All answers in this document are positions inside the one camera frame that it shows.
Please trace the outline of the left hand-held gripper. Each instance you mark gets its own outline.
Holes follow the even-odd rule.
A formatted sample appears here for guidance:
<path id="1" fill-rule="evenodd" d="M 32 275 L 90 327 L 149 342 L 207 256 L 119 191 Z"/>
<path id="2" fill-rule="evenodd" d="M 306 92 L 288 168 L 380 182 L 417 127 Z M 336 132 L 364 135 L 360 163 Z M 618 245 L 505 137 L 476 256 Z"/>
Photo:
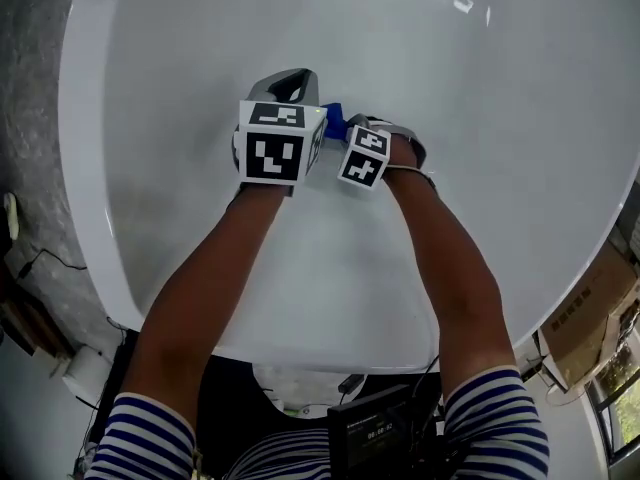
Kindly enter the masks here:
<path id="1" fill-rule="evenodd" d="M 231 142 L 240 187 L 284 186 L 292 196 L 318 160 L 327 113 L 310 69 L 288 69 L 256 82 L 239 103 Z"/>

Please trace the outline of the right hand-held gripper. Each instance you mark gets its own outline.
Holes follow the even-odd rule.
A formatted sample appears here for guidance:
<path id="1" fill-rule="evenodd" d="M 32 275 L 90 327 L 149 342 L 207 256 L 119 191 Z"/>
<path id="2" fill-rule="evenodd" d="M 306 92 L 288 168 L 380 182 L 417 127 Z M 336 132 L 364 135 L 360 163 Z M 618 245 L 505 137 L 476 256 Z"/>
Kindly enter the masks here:
<path id="1" fill-rule="evenodd" d="M 391 158 L 391 138 L 406 139 L 421 168 L 426 149 L 410 129 L 364 114 L 356 114 L 347 122 L 347 148 L 338 179 L 362 189 L 375 189 Z"/>

